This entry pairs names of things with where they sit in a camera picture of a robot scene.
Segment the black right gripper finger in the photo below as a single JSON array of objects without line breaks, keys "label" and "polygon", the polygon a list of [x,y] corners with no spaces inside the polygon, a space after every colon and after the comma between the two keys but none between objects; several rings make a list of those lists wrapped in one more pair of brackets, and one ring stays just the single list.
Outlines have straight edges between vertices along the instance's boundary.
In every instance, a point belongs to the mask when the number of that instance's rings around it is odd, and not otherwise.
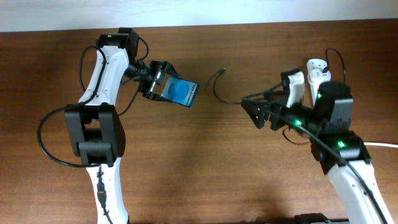
[{"label": "black right gripper finger", "polygon": [[273,86],[268,90],[244,96],[242,97],[242,100],[269,100],[270,98],[284,97],[285,91],[283,89],[278,90],[280,87],[282,87],[281,83],[276,84],[276,86]]},{"label": "black right gripper finger", "polygon": [[257,129],[264,127],[270,117],[270,112],[264,100],[242,98],[241,106],[249,115]]}]

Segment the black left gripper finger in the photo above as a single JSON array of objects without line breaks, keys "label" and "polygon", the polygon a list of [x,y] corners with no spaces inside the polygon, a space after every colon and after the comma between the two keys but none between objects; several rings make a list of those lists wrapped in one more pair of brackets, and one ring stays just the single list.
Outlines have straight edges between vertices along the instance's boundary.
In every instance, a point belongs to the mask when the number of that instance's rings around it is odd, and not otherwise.
[{"label": "black left gripper finger", "polygon": [[149,100],[152,100],[152,101],[165,101],[165,102],[169,102],[169,103],[172,102],[170,99],[168,99],[168,98],[166,98],[166,97],[163,97],[163,96],[161,96],[161,95],[158,95],[158,94],[156,94],[156,93],[153,93],[153,92],[147,92],[147,93],[144,95],[144,97],[147,98],[147,99],[149,99]]},{"label": "black left gripper finger", "polygon": [[165,73],[165,74],[169,74],[175,78],[181,78],[181,76],[178,74],[178,72],[176,71],[176,69],[174,68],[174,66],[167,61],[163,61],[162,62],[162,68],[161,70]]}]

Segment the blue Galaxy smartphone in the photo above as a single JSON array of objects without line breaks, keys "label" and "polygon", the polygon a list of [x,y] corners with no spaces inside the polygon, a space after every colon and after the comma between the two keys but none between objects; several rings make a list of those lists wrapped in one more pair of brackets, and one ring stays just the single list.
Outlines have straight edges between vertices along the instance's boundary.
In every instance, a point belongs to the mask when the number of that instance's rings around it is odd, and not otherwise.
[{"label": "blue Galaxy smartphone", "polygon": [[194,102],[199,84],[188,80],[169,77],[161,96],[173,103],[190,108]]}]

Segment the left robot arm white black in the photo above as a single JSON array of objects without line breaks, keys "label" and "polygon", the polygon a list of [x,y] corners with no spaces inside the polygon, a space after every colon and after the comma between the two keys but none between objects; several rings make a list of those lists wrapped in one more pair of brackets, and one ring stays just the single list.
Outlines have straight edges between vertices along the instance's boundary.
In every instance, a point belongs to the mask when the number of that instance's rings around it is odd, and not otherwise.
[{"label": "left robot arm white black", "polygon": [[146,65],[138,59],[142,39],[132,28],[102,34],[96,40],[97,62],[91,80],[76,108],[65,111],[74,154],[90,176],[95,195],[98,223],[129,223],[121,189],[120,165],[126,135],[116,111],[116,99],[123,77],[138,82],[138,92],[152,101],[167,101],[154,93],[166,74],[179,75],[166,62]]}]

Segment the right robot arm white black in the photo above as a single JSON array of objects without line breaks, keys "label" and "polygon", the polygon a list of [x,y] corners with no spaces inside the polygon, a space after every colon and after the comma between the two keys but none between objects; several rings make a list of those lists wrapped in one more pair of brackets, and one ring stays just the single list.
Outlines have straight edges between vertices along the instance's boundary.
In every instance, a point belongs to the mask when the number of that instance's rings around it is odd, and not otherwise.
[{"label": "right robot arm white black", "polygon": [[338,192],[350,223],[392,223],[371,156],[364,141],[349,128],[350,87],[341,82],[322,83],[313,108],[300,102],[288,106],[287,95],[273,87],[242,97],[241,106],[259,129],[270,121],[274,131],[287,126],[308,136],[312,155]]}]

